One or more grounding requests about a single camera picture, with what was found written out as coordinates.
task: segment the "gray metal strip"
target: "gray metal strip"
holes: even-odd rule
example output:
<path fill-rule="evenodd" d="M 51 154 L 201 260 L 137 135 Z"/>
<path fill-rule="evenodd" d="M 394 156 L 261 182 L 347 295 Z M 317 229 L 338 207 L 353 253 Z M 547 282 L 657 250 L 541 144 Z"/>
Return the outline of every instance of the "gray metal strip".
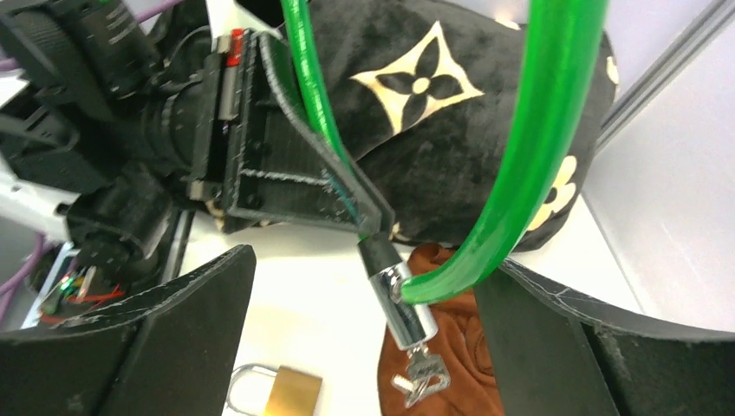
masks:
<path fill-rule="evenodd" d="M 643 76 L 613 105 L 602 122 L 600 152 L 735 16 L 735 0 L 714 0 Z"/>

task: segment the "brown cloth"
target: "brown cloth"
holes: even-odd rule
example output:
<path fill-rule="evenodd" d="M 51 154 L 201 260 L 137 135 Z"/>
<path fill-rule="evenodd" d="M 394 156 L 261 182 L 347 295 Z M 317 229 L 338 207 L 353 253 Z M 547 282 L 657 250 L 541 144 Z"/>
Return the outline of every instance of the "brown cloth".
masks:
<path fill-rule="evenodd" d="M 437 269 L 454 252 L 438 244 L 417 247 L 408 259 L 414 275 Z M 378 394 L 384 416 L 503 416 L 498 384 L 485 344 L 478 305 L 471 291 L 431 307 L 439 333 L 429 341 L 432 353 L 441 354 L 452 377 L 444 391 L 406 409 L 405 396 L 391 385 L 395 374 L 406 376 L 408 357 L 386 329 L 378 363 Z"/>

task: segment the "yellow flower print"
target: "yellow flower print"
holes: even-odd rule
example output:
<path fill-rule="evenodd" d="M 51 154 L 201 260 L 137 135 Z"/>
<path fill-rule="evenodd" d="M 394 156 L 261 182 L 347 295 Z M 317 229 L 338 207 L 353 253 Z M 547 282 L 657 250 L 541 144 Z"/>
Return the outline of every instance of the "yellow flower print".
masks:
<path fill-rule="evenodd" d="M 554 185 L 551 186 L 549 197 L 547 202 L 541 205 L 538 209 L 536 216 L 527 231 L 534 231 L 541 227 L 546 221 L 551 218 L 552 215 L 564 209 L 565 206 L 571 202 L 576 192 L 576 185 L 574 182 L 569 182 L 572 179 L 572 175 L 576 171 L 576 158 L 574 156 L 567 156 L 562 162 L 562 167 L 559 169 L 559 173 L 554 179 Z"/>

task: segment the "red component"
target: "red component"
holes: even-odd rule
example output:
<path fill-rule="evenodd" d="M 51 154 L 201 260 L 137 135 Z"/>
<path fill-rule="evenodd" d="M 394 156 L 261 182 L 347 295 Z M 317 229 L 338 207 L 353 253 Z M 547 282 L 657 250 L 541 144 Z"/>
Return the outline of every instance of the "red component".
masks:
<path fill-rule="evenodd" d="M 243 59 L 243 42 L 245 38 L 244 29 L 233 29 L 232 30 L 232 45 L 230 48 L 230 54 L 227 56 L 227 67 L 236 67 L 240 64 L 240 60 Z"/>

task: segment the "black pillow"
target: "black pillow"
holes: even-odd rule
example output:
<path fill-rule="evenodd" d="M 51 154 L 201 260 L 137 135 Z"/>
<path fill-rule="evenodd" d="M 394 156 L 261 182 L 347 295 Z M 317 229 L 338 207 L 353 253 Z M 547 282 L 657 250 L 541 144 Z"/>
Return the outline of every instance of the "black pillow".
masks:
<path fill-rule="evenodd" d="M 310 11 L 342 139 L 395 209 L 395 237 L 462 244 L 498 175 L 523 29 L 438 0 L 312 0 Z M 516 250 L 569 216 L 615 96 L 611 55 L 605 39 L 574 144 Z"/>

